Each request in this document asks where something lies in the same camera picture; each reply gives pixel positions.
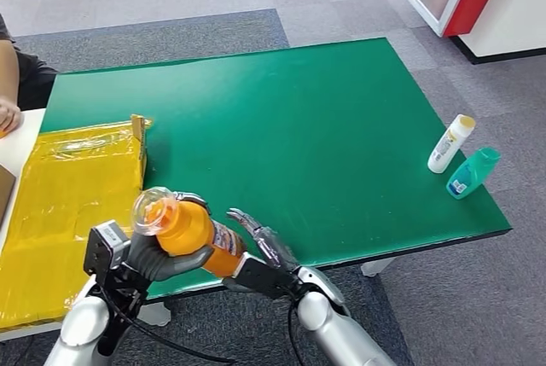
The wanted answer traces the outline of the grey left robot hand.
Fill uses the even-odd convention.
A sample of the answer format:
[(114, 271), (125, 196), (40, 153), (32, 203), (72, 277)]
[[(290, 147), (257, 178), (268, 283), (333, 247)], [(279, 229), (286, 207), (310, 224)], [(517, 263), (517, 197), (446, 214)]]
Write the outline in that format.
[(172, 255), (164, 250), (157, 238), (158, 231), (150, 224), (144, 224), (137, 218), (140, 210), (165, 197), (167, 206), (160, 211), (166, 212), (174, 207), (178, 201), (189, 201), (205, 211), (205, 218), (210, 218), (208, 203), (195, 193), (171, 191), (165, 187), (153, 187), (139, 195), (133, 205), (131, 228), (133, 230), (128, 265), (139, 272), (150, 282), (161, 282), (168, 278), (198, 269), (205, 264), (213, 253), (213, 248), (205, 244), (192, 253)]

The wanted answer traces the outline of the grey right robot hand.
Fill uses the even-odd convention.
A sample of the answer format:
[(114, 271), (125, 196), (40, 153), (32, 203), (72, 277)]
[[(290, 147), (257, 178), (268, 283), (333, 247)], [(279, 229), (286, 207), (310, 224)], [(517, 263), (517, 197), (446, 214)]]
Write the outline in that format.
[(261, 224), (250, 214), (238, 208), (230, 208), (227, 215), (250, 234), (267, 265), (286, 272), (295, 272), (300, 267), (294, 254), (269, 226)]

